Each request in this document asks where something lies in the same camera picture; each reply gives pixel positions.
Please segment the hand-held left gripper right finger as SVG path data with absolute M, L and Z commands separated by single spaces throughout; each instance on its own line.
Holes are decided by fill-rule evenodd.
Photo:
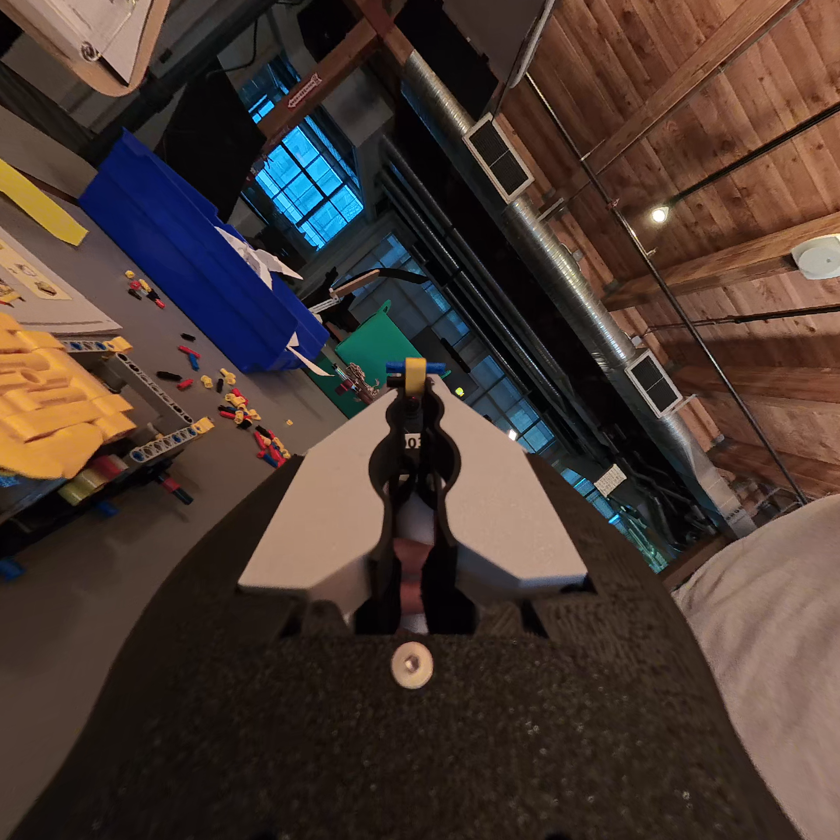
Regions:
M 436 527 L 427 630 L 472 634 L 482 607 L 583 585 L 585 563 L 520 445 L 442 384 L 425 385 L 422 405 L 422 497 Z

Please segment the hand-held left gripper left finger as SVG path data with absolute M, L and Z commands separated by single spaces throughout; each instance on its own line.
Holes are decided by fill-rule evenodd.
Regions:
M 395 558 L 402 389 L 390 389 L 310 449 L 238 579 L 252 595 L 329 602 L 363 632 L 415 629 Z

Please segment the grey desk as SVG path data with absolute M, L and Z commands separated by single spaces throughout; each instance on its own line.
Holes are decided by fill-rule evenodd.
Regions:
M 2 226 L 123 327 L 147 374 L 178 371 L 175 346 L 196 336 L 203 369 L 237 374 L 242 392 L 292 452 L 342 423 L 305 371 L 242 374 L 178 308 L 136 301 L 124 271 L 135 264 L 74 204 L 92 168 L 2 109 L 2 159 L 88 228 L 78 248 L 52 237 L 3 200 Z M 2 583 L 2 838 L 47 786 L 88 719 L 112 661 L 152 595 L 182 556 L 269 475 L 250 437 L 218 423 L 176 460 L 173 476 L 194 497 L 186 507 L 157 485 L 117 501 L 17 555 L 25 573 Z

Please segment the person's right hand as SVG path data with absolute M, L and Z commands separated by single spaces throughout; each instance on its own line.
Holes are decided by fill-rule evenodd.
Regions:
M 424 612 L 422 575 L 433 546 L 414 539 L 397 537 L 393 540 L 395 558 L 401 565 L 400 604 L 402 614 L 416 616 Z

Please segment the pile of small toy pieces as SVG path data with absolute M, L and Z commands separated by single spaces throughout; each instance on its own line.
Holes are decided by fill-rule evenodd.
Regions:
M 250 404 L 250 400 L 237 388 L 236 375 L 225 369 L 218 370 L 219 376 L 211 377 L 202 371 L 202 355 L 196 350 L 196 336 L 182 332 L 180 343 L 175 346 L 178 357 L 188 365 L 186 374 L 175 371 L 158 371 L 154 377 L 161 382 L 172 383 L 178 392 L 184 393 L 199 385 L 207 392 L 219 397 L 216 411 L 218 417 L 229 421 L 238 430 L 250 432 L 257 446 L 257 458 L 273 469 L 285 465 L 291 458 L 288 448 L 282 444 L 267 426 L 261 423 L 262 416 Z

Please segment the green plastic bin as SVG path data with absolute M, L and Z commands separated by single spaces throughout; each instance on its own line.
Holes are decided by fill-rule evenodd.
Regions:
M 385 363 L 404 361 L 405 357 L 418 355 L 417 349 L 390 317 L 392 302 L 385 301 L 373 315 L 366 319 L 347 339 L 339 343 L 333 357 L 326 357 L 323 368 L 334 374 L 335 381 L 323 387 L 329 399 L 339 408 L 342 415 L 351 419 L 368 405 L 357 402 L 352 392 L 346 392 L 342 376 L 336 369 L 345 369 L 349 363 L 356 363 L 364 371 L 366 380 L 374 384 L 380 381 L 381 391 L 386 388 Z

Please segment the blue plastic bin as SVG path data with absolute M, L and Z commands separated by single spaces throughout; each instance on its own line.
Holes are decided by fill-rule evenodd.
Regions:
M 332 375 L 314 363 L 329 338 L 319 317 L 278 275 L 269 290 L 215 227 L 238 231 L 130 132 L 79 204 L 242 372 Z

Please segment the instruction booklet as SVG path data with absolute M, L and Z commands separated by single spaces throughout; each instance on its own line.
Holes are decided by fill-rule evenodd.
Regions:
M 2 309 L 25 328 L 56 336 L 118 335 L 122 325 L 1 230 Z

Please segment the large grid window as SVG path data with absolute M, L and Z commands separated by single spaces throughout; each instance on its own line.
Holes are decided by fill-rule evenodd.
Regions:
M 353 147 L 323 106 L 268 153 L 240 195 L 306 256 L 324 248 L 364 210 Z

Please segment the black monitor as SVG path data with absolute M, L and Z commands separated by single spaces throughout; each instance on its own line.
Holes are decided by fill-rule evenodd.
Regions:
M 187 83 L 154 152 L 226 223 L 265 140 L 216 59 Z

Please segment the white round ceiling device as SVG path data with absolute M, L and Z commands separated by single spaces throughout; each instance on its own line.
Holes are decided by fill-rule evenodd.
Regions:
M 796 245 L 791 257 L 797 270 L 808 280 L 831 280 L 840 275 L 839 234 L 812 238 Z

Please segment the red white sign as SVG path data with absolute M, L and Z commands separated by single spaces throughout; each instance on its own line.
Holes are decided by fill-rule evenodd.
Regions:
M 323 79 L 315 70 L 309 76 L 302 79 L 292 90 L 289 91 L 286 97 L 286 106 L 288 111 L 296 110 L 302 103 L 304 103 L 315 90 L 318 90 L 323 84 Z

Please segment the wooden clipboard board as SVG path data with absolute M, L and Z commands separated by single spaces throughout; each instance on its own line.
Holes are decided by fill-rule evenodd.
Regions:
M 95 91 L 133 92 L 151 63 L 169 1 L 2 1 L 2 13 Z

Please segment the silver air duct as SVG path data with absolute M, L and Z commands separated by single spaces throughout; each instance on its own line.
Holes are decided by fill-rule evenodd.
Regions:
M 420 53 L 402 70 L 402 89 L 416 115 L 446 153 L 495 226 L 521 258 L 614 392 L 652 444 L 687 483 L 699 503 L 736 539 L 755 530 L 741 501 L 720 476 L 677 411 L 657 418 L 629 381 L 625 369 L 640 354 L 596 296 L 578 262 L 523 194 L 504 204 L 463 138 L 476 123 Z

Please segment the wooden post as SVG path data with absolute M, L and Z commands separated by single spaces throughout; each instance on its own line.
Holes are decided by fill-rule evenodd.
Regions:
M 300 82 L 316 70 L 323 79 L 321 87 L 291 112 L 286 106 L 287 94 L 259 121 L 257 127 L 266 139 L 261 148 L 263 155 L 272 152 L 291 130 L 303 122 L 376 51 L 385 49 L 400 70 L 405 69 L 409 58 L 415 52 L 414 46 L 396 26 L 393 17 L 386 12 L 383 2 L 347 1 L 345 5 L 357 17 L 357 22 L 314 70 L 299 80 Z

